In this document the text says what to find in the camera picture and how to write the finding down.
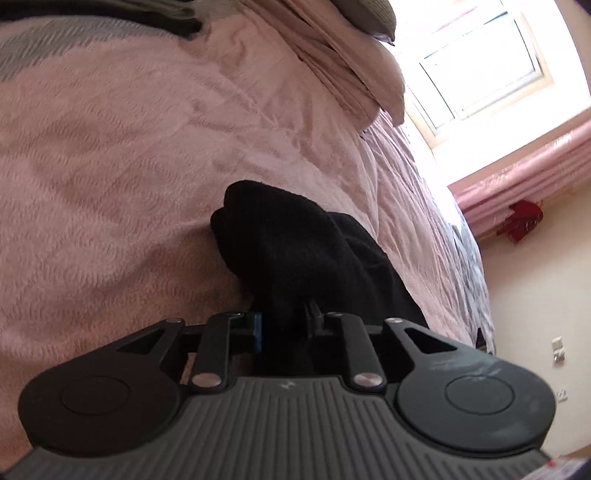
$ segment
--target light switch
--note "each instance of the light switch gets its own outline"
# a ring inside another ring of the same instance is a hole
[[[556,337],[554,340],[552,340],[552,350],[560,350],[563,347],[564,345],[562,343],[562,337]]]

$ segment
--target bedsheet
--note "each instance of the bedsheet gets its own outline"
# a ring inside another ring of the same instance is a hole
[[[482,326],[492,345],[478,249],[404,127],[380,111],[360,134],[252,10],[191,41],[109,18],[0,25],[0,470],[29,448],[33,376],[165,317],[248,307],[209,228],[241,179],[352,215],[432,329],[473,343]]]

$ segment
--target wall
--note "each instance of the wall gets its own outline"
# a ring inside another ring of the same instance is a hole
[[[520,244],[481,245],[498,355],[568,392],[545,443],[551,455],[591,444],[590,212],[591,186],[546,208]],[[560,335],[566,360],[555,367],[551,341]]]

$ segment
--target pink curtain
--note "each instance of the pink curtain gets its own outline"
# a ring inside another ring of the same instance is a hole
[[[540,203],[588,179],[591,120],[454,197],[478,236],[501,225],[519,200]]]

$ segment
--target electrical outlet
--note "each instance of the electrical outlet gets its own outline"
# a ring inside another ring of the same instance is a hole
[[[569,394],[566,393],[566,389],[565,388],[563,388],[562,390],[558,390],[556,392],[556,401],[558,403],[567,401],[568,399],[569,399]]]
[[[556,337],[552,340],[552,350],[554,351],[554,363],[562,365],[564,362],[564,344],[562,343],[562,337]]]

